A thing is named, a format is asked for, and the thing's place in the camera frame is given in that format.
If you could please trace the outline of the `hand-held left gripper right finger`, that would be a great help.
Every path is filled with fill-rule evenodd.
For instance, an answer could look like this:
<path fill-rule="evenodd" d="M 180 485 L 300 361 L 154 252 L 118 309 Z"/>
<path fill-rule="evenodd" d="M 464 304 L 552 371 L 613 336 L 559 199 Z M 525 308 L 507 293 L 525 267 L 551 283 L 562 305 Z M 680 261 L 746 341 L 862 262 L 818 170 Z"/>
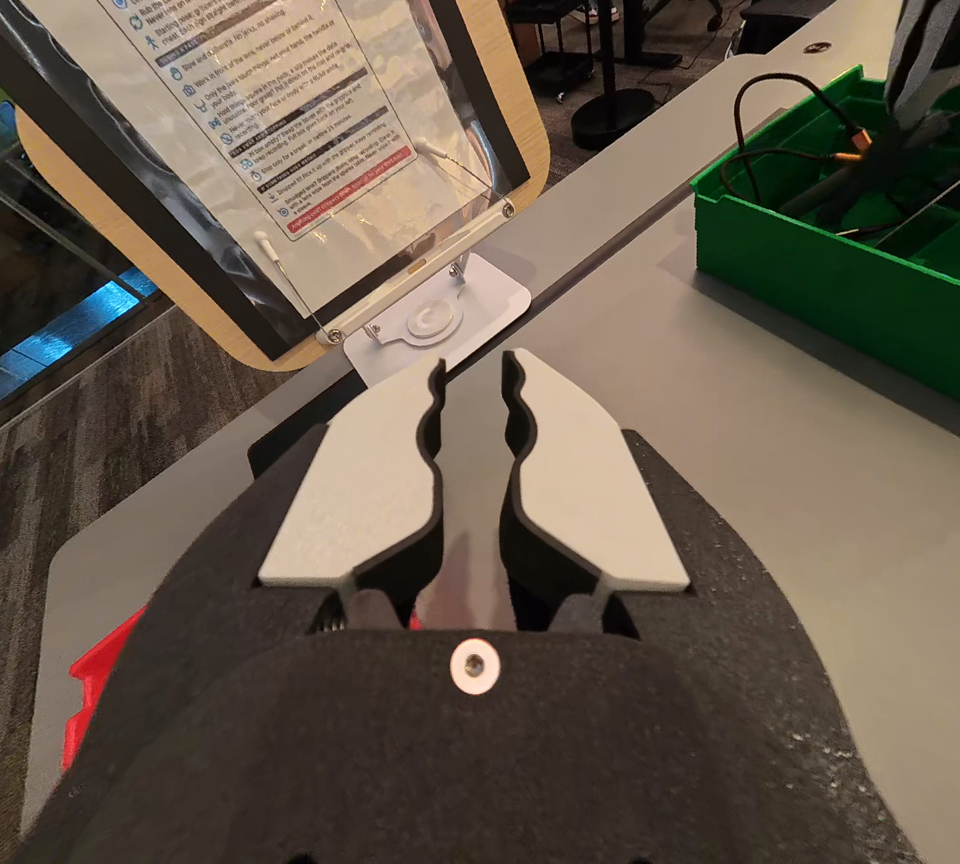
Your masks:
<path fill-rule="evenodd" d="M 691 584 L 617 421 L 531 351 L 506 350 L 512 453 L 498 530 L 513 602 L 676 594 Z"/>

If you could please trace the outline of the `green plastic bin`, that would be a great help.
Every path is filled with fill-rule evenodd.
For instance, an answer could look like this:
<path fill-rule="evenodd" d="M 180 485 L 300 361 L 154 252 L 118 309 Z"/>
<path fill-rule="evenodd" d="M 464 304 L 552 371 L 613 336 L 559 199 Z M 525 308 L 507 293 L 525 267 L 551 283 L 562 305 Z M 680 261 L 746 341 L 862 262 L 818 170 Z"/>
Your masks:
<path fill-rule="evenodd" d="M 945 132 L 835 225 L 786 205 L 842 168 L 849 131 L 891 127 L 883 86 L 855 67 L 749 133 L 692 181 L 697 268 L 957 399 L 958 89 Z"/>

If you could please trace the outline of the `red plastic bin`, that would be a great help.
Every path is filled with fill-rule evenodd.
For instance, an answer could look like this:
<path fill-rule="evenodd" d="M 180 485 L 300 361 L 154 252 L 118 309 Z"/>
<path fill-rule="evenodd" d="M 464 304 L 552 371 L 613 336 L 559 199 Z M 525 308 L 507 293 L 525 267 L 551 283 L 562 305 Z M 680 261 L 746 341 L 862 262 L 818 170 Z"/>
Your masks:
<path fill-rule="evenodd" d="M 142 606 L 131 617 L 76 659 L 68 669 L 70 678 L 79 682 L 80 707 L 65 723 L 60 770 L 65 773 L 79 752 L 91 719 L 127 640 L 146 610 Z"/>

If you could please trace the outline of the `wooden board with black panel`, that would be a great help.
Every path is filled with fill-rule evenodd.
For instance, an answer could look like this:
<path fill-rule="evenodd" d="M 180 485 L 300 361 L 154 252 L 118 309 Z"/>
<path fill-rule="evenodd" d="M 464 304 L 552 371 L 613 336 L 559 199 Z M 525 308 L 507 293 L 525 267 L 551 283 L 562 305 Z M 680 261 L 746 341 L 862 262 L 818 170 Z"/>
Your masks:
<path fill-rule="evenodd" d="M 169 254 L 170 249 L 186 250 L 186 262 L 196 265 L 201 258 L 196 244 L 189 239 L 156 243 L 155 236 L 173 234 L 172 220 L 163 220 L 159 207 L 151 204 L 147 190 L 124 174 L 114 158 L 96 147 L 86 125 L 69 107 L 56 101 L 44 79 L 18 52 L 12 51 L 3 32 L 2 83 L 14 98 L 16 126 L 27 156 L 68 204 L 236 360 L 264 370 L 292 371 L 308 366 L 334 347 L 344 348 L 350 335 L 390 305 L 433 275 L 447 270 L 463 255 L 477 254 L 476 247 L 528 207 L 546 183 L 546 131 L 498 0 L 457 2 L 465 13 L 466 28 L 481 62 L 493 80 L 494 94 L 527 163 L 530 180 L 507 196 L 504 207 L 496 209 L 500 222 L 483 225 L 471 237 L 443 244 L 433 257 L 419 253 L 399 278 L 377 293 L 368 314 L 338 319 L 350 330 L 348 334 L 321 326 L 318 334 L 309 334 L 300 344 L 274 358 L 235 322 L 232 310 L 225 310 L 210 297 L 207 283 L 199 284 Z"/>

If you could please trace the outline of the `printed instruction sheet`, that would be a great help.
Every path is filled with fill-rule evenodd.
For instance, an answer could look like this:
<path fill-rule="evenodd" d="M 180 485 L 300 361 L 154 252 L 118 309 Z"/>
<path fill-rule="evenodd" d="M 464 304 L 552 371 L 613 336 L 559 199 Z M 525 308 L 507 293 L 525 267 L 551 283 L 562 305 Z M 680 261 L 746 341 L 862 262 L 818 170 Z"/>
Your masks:
<path fill-rule="evenodd" d="M 417 160 L 337 0 L 96 0 L 290 239 Z"/>

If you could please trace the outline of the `grey usb hub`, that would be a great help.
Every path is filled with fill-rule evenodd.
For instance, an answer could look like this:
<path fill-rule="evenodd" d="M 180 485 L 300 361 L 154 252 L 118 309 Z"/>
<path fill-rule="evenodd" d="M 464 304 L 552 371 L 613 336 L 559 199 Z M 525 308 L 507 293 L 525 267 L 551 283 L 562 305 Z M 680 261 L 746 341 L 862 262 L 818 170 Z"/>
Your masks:
<path fill-rule="evenodd" d="M 848 164 L 804 190 L 798 196 L 789 198 L 777 212 L 788 218 L 799 220 L 804 215 L 825 207 L 831 201 L 844 202 L 848 198 L 857 199 L 862 191 L 863 173 L 858 165 Z"/>

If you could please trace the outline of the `black floor stand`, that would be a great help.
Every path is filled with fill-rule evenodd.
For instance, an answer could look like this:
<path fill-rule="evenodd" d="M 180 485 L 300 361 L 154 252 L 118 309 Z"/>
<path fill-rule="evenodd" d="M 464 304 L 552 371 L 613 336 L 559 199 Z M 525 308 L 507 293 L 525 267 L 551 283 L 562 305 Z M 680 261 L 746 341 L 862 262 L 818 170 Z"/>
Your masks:
<path fill-rule="evenodd" d="M 611 0 L 596 0 L 601 93 L 580 106 L 571 118 L 573 143 L 582 150 L 606 149 L 652 115 L 655 100 L 638 88 L 618 89 Z M 584 0 L 584 21 L 590 23 L 591 0 Z"/>

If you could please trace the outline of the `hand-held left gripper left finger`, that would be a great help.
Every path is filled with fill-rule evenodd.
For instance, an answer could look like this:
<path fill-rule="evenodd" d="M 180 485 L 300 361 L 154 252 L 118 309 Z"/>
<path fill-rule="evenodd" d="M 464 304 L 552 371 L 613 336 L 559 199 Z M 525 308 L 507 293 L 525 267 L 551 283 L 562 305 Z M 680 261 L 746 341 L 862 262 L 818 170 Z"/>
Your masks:
<path fill-rule="evenodd" d="M 260 565 L 260 584 L 416 598 L 436 578 L 446 384 L 446 361 L 424 358 L 330 420 Z"/>

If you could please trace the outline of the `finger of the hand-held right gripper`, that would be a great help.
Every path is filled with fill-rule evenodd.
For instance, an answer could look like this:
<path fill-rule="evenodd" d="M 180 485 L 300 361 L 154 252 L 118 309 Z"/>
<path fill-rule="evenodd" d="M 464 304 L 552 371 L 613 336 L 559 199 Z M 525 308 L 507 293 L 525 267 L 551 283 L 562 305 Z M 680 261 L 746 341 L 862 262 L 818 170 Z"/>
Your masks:
<path fill-rule="evenodd" d="M 959 0 L 903 0 L 896 25 L 884 102 L 895 124 L 911 129 L 958 86 Z"/>

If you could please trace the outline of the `white stand base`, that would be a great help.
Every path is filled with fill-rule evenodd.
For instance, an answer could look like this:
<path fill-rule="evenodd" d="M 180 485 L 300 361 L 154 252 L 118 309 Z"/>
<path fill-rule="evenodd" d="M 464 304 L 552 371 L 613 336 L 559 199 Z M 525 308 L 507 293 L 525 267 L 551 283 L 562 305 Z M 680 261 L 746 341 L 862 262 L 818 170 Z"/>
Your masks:
<path fill-rule="evenodd" d="M 523 316 L 532 295 L 475 253 L 467 253 L 350 335 L 343 352 L 373 387 L 425 358 L 451 370 Z"/>

